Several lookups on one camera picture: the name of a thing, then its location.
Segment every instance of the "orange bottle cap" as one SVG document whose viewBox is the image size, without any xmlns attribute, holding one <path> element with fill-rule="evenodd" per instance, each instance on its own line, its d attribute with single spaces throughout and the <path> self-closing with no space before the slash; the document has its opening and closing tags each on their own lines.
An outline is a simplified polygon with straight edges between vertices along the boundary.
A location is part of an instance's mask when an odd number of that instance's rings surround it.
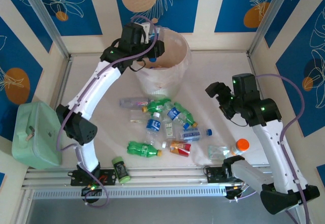
<svg viewBox="0 0 325 224">
<path fill-rule="evenodd" d="M 249 148 L 249 142 L 246 139 L 240 139 L 237 141 L 236 147 L 240 151 L 246 151 Z"/>
</svg>

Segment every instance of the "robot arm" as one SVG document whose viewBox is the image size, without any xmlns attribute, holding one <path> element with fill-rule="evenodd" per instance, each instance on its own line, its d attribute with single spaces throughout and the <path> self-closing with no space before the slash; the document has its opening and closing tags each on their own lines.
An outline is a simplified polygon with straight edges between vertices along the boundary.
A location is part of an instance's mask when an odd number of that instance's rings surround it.
<svg viewBox="0 0 325 224">
<path fill-rule="evenodd" d="M 96 70 L 84 85 L 81 91 L 68 103 L 67 106 L 59 105 L 56 109 L 57 116 L 61 123 L 72 112 L 67 120 L 64 130 L 69 138 L 75 139 L 79 145 L 76 148 L 79 161 L 77 168 L 81 175 L 92 181 L 91 177 L 84 172 L 86 169 L 95 177 L 99 177 L 100 163 L 96 157 L 94 148 L 94 137 L 97 133 L 97 127 L 89 120 L 105 92 L 109 87 L 130 67 L 134 59 L 126 59 L 123 62 L 116 63 L 103 72 L 110 63 L 125 57 L 134 56 L 137 60 L 143 58 L 157 58 L 161 56 L 165 49 L 162 41 L 156 41 L 153 48 L 148 48 L 153 45 L 150 36 L 152 37 L 152 29 L 149 23 L 136 24 L 129 23 L 123 27 L 122 36 L 108 47 L 101 61 L 98 63 Z M 148 50 L 142 56 L 136 56 Z"/>
<path fill-rule="evenodd" d="M 290 209 L 302 203 L 296 179 L 289 163 L 290 161 L 298 176 L 306 201 L 319 197 L 316 186 L 308 185 L 301 174 L 286 138 L 280 141 L 283 129 L 281 114 L 272 99 L 261 100 L 257 90 L 255 77 L 252 74 L 233 76 L 234 94 L 224 83 L 213 83 L 207 89 L 207 94 L 213 98 L 216 94 L 220 109 L 227 119 L 240 113 L 257 135 L 266 157 L 269 161 L 273 178 L 270 178 L 252 167 L 241 156 L 224 160 L 223 177 L 241 179 L 255 189 L 261 196 L 265 208 L 271 213 Z"/>
</svg>

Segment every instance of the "white bucket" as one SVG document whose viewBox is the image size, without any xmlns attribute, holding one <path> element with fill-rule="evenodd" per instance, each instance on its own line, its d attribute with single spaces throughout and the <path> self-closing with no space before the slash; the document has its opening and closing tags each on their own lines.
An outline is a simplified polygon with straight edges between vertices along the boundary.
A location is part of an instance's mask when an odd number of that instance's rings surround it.
<svg viewBox="0 0 325 224">
<path fill-rule="evenodd" d="M 184 74 L 192 62 L 191 51 L 185 38 L 177 32 L 164 28 L 165 52 L 156 62 L 145 59 L 146 66 L 136 72 L 142 92 L 152 99 L 173 98 L 179 91 Z M 143 62 L 134 62 L 140 69 Z"/>
</svg>

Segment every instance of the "small green bottle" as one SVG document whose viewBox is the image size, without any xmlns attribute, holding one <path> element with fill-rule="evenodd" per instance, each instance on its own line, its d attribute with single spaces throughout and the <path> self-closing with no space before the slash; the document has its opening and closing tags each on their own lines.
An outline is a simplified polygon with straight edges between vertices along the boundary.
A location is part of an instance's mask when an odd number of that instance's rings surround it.
<svg viewBox="0 0 325 224">
<path fill-rule="evenodd" d="M 161 156 L 161 150 L 155 149 L 150 144 L 137 143 L 135 141 L 130 141 L 127 147 L 128 154 L 137 154 L 142 157 L 153 157 L 155 155 Z"/>
<path fill-rule="evenodd" d="M 142 112 L 162 112 L 164 108 L 164 104 L 167 101 L 171 101 L 169 98 L 160 99 L 158 101 L 152 101 L 147 106 L 142 107 Z"/>
<path fill-rule="evenodd" d="M 112 164 L 114 166 L 115 174 L 118 178 L 119 183 L 124 184 L 130 181 L 130 176 L 127 173 L 123 158 L 118 156 L 112 159 Z"/>
<path fill-rule="evenodd" d="M 177 110 L 179 110 L 181 113 L 183 113 L 186 116 L 186 121 L 188 124 L 190 124 L 192 127 L 197 127 L 198 123 L 194 121 L 192 114 L 186 110 L 182 105 L 178 102 L 174 103 L 174 106 Z"/>
</svg>

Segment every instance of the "blue bottle cap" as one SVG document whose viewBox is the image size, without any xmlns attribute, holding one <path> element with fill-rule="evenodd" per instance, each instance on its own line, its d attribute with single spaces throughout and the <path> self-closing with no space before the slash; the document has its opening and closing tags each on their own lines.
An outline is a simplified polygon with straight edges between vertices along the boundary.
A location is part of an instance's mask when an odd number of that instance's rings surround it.
<svg viewBox="0 0 325 224">
<path fill-rule="evenodd" d="M 211 136 L 212 135 L 212 130 L 211 129 L 207 129 L 207 135 Z"/>
<path fill-rule="evenodd" d="M 188 123 L 186 123 L 186 124 L 183 126 L 184 129 L 187 129 L 188 127 L 189 127 L 189 124 L 188 124 Z"/>
</svg>

